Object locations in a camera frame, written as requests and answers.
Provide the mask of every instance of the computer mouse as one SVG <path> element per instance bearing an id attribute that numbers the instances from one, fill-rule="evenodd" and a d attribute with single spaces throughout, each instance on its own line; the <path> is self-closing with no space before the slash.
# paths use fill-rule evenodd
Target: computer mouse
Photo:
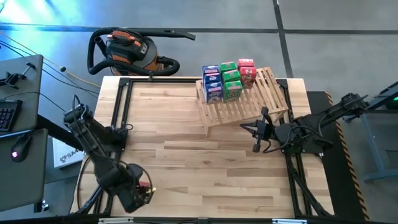
<path id="1" fill-rule="evenodd" d="M 26 159 L 28 155 L 30 142 L 32 141 L 32 136 L 30 133 L 18 136 L 17 141 L 11 147 L 11 159 L 14 162 L 22 162 Z"/>

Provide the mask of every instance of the wood grain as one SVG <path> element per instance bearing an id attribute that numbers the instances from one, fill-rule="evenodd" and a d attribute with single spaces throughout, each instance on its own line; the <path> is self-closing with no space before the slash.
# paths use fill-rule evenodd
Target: wood grain
<path id="1" fill-rule="evenodd" d="M 111 122 L 119 78 L 103 80 L 95 118 L 105 126 Z M 288 84 L 294 115 L 308 114 L 303 80 L 288 79 Z M 194 83 L 134 84 L 127 121 L 134 129 L 122 160 L 147 169 L 157 191 L 149 205 L 133 214 L 126 214 L 119 199 L 114 198 L 112 215 L 293 217 L 283 155 L 251 152 L 253 138 L 237 124 L 214 127 L 211 137 L 206 138 L 196 97 Z M 272 147 L 278 144 L 273 141 Z M 333 213 L 322 163 L 313 155 L 303 155 L 303 163 L 309 188 Z M 82 203 L 96 186 L 89 163 L 81 180 Z M 302 204 L 301 190 L 298 197 Z M 72 211 L 76 211 L 76 200 Z"/>

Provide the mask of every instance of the wooden dish rack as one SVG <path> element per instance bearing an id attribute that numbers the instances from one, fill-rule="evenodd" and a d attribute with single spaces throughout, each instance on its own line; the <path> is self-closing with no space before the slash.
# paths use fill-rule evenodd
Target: wooden dish rack
<path id="1" fill-rule="evenodd" d="M 243 89 L 239 101 L 206 104 L 202 80 L 196 82 L 200 116 L 209 137 L 211 129 L 223 124 L 240 123 L 261 117 L 261 108 L 268 107 L 273 122 L 288 110 L 285 98 L 269 67 L 258 68 L 251 89 Z"/>

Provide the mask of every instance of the vacuum hose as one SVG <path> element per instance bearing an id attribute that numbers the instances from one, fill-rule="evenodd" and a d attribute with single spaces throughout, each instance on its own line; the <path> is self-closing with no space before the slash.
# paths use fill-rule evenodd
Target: vacuum hose
<path id="1" fill-rule="evenodd" d="M 106 46 L 101 38 L 101 35 L 110 34 L 116 29 L 118 29 L 118 28 L 110 27 L 110 28 L 99 29 L 99 30 L 94 31 L 93 35 L 91 35 L 90 41 L 88 42 L 88 53 L 87 53 L 88 73 L 90 73 L 92 75 L 96 75 L 98 72 L 100 72 L 104 68 L 116 67 L 121 70 L 127 70 L 129 72 L 136 73 L 139 75 L 169 76 L 169 75 L 173 75 L 180 69 L 180 64 L 178 61 L 176 61 L 172 58 L 167 58 L 167 57 L 157 57 L 157 61 L 156 61 L 157 63 L 171 65 L 171 67 L 166 68 L 164 70 L 160 70 L 160 71 L 146 70 L 144 68 L 140 68 L 140 67 L 137 67 L 135 65 L 131 65 L 131 64 L 128 64 L 125 62 L 109 60 L 109 59 L 103 60 L 102 62 L 100 62 L 94 66 L 95 45 L 96 44 L 98 45 L 99 49 L 102 51 L 102 54 L 106 57 Z"/>

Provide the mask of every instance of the keyboard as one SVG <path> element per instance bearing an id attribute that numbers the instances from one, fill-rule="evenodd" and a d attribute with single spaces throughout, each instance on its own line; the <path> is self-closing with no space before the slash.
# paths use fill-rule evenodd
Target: keyboard
<path id="1" fill-rule="evenodd" d="M 0 100 L 0 132 L 12 131 L 21 105 L 21 100 Z"/>

